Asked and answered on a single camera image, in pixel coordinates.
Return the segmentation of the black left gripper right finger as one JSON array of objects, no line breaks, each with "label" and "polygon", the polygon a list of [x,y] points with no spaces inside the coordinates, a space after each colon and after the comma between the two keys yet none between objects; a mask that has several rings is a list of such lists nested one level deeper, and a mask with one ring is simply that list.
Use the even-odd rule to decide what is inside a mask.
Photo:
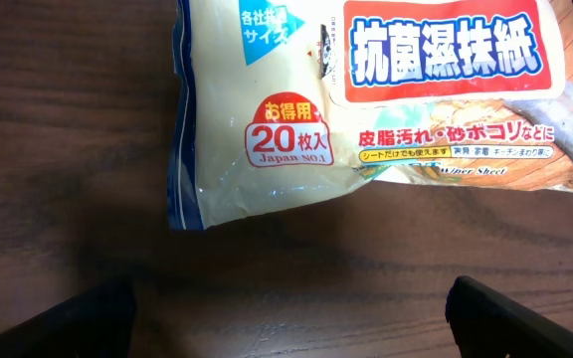
[{"label": "black left gripper right finger", "polygon": [[573,358],[573,332],[467,275],[447,296],[462,358]]}]

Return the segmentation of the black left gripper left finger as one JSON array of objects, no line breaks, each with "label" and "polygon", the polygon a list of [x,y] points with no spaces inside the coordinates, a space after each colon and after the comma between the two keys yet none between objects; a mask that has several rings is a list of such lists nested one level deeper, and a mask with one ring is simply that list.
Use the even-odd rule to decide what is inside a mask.
[{"label": "black left gripper left finger", "polygon": [[137,311],[130,280],[113,279],[0,334],[0,358],[129,354]]}]

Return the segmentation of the wet wipes pack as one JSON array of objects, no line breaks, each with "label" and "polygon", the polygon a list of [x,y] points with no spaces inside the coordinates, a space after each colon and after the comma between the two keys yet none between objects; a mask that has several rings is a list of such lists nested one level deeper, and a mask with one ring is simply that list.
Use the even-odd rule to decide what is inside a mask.
[{"label": "wet wipes pack", "polygon": [[573,1],[179,0],[168,222],[379,180],[573,192]]}]

